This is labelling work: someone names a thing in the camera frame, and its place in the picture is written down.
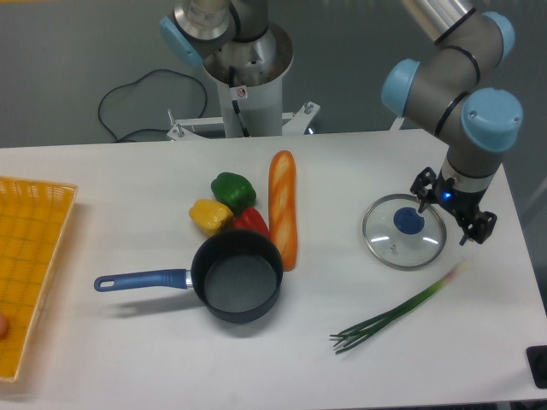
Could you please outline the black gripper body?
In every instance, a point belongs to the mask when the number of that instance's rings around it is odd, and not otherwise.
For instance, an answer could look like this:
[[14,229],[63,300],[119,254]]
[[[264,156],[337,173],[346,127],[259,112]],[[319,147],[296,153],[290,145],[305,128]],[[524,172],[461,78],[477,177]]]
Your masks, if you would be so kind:
[[432,186],[432,203],[460,222],[487,220],[487,214],[479,209],[486,189],[487,179],[437,177]]

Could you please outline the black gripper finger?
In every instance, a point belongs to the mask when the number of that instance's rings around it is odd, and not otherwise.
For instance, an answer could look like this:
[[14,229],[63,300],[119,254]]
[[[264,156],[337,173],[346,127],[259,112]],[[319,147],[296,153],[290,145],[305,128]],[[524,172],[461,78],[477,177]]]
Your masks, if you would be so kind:
[[411,185],[410,192],[415,195],[419,203],[419,214],[422,214],[430,205],[437,203],[436,181],[437,174],[430,167],[426,167],[416,176]]
[[481,211],[479,208],[459,213],[459,226],[463,231],[459,244],[464,245],[468,241],[484,243],[492,234],[496,223],[497,216],[494,213]]

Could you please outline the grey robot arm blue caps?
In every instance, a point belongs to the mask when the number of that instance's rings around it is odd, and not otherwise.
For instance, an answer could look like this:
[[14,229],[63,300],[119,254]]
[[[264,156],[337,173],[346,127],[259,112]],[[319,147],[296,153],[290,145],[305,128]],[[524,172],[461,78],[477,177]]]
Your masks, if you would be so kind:
[[[483,243],[497,218],[479,204],[518,138],[523,109],[512,94],[479,82],[512,50],[514,28],[469,1],[407,1],[404,8],[437,53],[427,63],[400,61],[385,79],[381,100],[448,147],[441,169],[422,171],[411,191],[421,208],[437,204],[452,215],[464,241]],[[184,64],[203,67],[215,80],[228,137],[289,129],[281,101],[292,44],[269,20],[267,2],[184,1],[161,19],[160,31]]]

